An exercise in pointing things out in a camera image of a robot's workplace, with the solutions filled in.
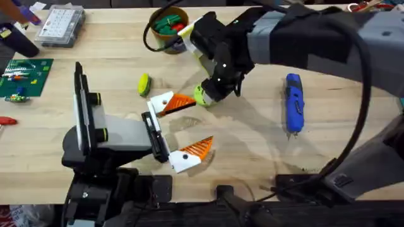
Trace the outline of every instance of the green circuit board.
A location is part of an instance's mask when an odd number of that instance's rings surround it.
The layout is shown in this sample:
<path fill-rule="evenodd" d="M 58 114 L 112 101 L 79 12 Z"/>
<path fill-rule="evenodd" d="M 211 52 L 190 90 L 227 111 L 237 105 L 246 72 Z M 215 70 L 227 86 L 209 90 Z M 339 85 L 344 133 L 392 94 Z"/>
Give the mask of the green circuit board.
<path fill-rule="evenodd" d="M 21 74 L 26 79 L 9 81 L 8 77 L 0 78 L 0 97 L 9 97 L 16 93 L 18 87 L 24 88 L 23 96 L 40 96 L 44 88 L 53 59 L 22 59 L 10 60 L 4 74 Z"/>

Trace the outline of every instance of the orange and white object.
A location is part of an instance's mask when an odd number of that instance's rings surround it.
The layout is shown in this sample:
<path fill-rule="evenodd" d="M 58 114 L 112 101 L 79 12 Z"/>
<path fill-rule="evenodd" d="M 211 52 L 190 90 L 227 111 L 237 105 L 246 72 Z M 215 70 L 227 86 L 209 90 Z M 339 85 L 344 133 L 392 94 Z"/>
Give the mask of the orange and white object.
<path fill-rule="evenodd" d="M 169 155 L 171 166 L 179 173 L 200 164 L 209 153 L 213 143 L 213 136 L 196 142 L 190 146 L 173 151 Z"/>
<path fill-rule="evenodd" d="M 150 101 L 147 102 L 151 120 L 153 121 L 153 125 L 157 132 L 161 132 L 161 127 L 158 122 L 159 117 L 183 110 L 187 107 L 192 107 L 195 104 L 196 100 L 194 98 L 186 95 L 174 94 L 172 91 L 151 97 Z M 163 140 L 167 150 L 169 150 L 164 137 Z M 175 172 L 179 173 L 200 164 L 209 153 L 212 142 L 213 137 L 208 137 L 178 151 L 170 152 L 169 161 Z"/>

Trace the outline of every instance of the gray robot arm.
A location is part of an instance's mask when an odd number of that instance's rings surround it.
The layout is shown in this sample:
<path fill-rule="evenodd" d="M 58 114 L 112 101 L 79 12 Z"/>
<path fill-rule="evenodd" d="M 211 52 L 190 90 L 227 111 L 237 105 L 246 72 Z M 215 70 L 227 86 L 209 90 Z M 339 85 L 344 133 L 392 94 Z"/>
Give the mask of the gray robot arm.
<path fill-rule="evenodd" d="M 255 64 L 292 66 L 362 81 L 356 48 L 343 35 L 322 27 L 321 18 L 338 20 L 357 31 L 371 55 L 372 85 L 404 95 L 401 12 L 347 13 L 337 8 L 317 12 L 294 5 L 287 14 L 250 8 L 227 26 L 213 12 L 195 23 L 191 42 L 215 65 L 210 78 L 202 82 L 204 96 L 218 102 L 233 91 L 240 95 L 244 75 Z M 404 181 L 403 134 L 401 115 L 352 151 L 322 184 L 346 201 L 354 201 L 365 192 Z"/>
<path fill-rule="evenodd" d="M 256 64 L 271 64 L 270 34 L 284 14 L 267 12 L 257 22 L 251 33 L 247 34 L 248 49 L 252 61 Z M 404 14 L 399 11 L 374 13 L 363 25 L 357 28 L 358 34 L 368 45 L 372 60 L 372 85 L 388 91 L 397 97 L 404 96 Z M 299 48 L 299 44 L 290 44 L 290 48 Z M 359 57 L 352 47 L 346 62 L 338 62 L 308 54 L 304 69 L 361 81 Z M 288 59 L 284 64 L 289 66 Z"/>

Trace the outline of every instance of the wooden table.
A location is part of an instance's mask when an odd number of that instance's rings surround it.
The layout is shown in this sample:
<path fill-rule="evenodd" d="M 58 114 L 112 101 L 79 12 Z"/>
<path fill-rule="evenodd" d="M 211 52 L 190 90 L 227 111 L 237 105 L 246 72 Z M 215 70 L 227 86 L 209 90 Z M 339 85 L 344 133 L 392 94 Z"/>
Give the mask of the wooden table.
<path fill-rule="evenodd" d="M 205 75 L 188 53 L 153 53 L 142 44 L 143 29 L 154 10 L 88 9 L 74 48 L 46 49 L 38 56 L 55 59 L 42 96 L 22 105 L 0 102 L 0 115 L 19 120 L 0 134 L 0 204 L 64 201 L 73 172 L 61 165 L 61 146 L 74 124 L 75 61 L 82 63 L 90 89 L 101 92 L 110 115 L 141 119 L 146 99 L 136 89 L 143 73 L 154 79 L 150 96 L 170 90 L 193 94 Z M 227 23 L 246 8 L 185 10 L 191 20 L 216 11 L 218 19 Z M 27 36 L 33 39 L 35 32 L 30 27 Z M 282 124 L 287 73 L 300 74 L 306 103 L 304 130 L 290 140 Z M 256 66 L 244 80 L 242 97 L 231 94 L 209 109 L 196 106 L 160 119 L 171 150 L 214 136 L 210 155 L 200 166 L 176 175 L 168 163 L 160 164 L 152 155 L 127 166 L 142 174 L 173 175 L 172 200 L 176 202 L 212 200 L 218 184 L 231 184 L 237 195 L 258 199 L 269 193 L 277 173 L 302 173 L 302 169 L 314 173 L 338 156 L 354 128 L 360 95 L 361 84 L 346 79 L 290 67 Z M 372 95 L 359 144 L 400 112 L 396 98 L 378 89 Z M 361 199 L 404 199 L 403 190 L 404 184 L 394 185 Z"/>

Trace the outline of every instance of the orange triangular piece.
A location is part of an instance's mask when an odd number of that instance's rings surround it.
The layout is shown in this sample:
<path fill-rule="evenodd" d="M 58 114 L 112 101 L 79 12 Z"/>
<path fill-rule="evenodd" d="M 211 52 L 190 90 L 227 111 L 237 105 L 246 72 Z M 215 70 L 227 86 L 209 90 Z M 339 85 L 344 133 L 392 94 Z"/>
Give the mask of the orange triangular piece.
<path fill-rule="evenodd" d="M 171 114 L 173 112 L 185 109 L 187 107 L 195 106 L 196 100 L 186 95 L 182 94 L 174 94 L 174 96 L 170 99 L 168 104 L 165 106 L 164 110 L 161 111 L 158 116 L 162 117 L 167 114 Z"/>
<path fill-rule="evenodd" d="M 182 148 L 182 149 L 180 149 L 180 151 L 196 155 L 202 161 L 202 160 L 204 160 L 206 155 L 209 153 L 212 143 L 213 143 L 213 136 L 207 137 L 206 139 L 196 142 L 188 147 Z"/>

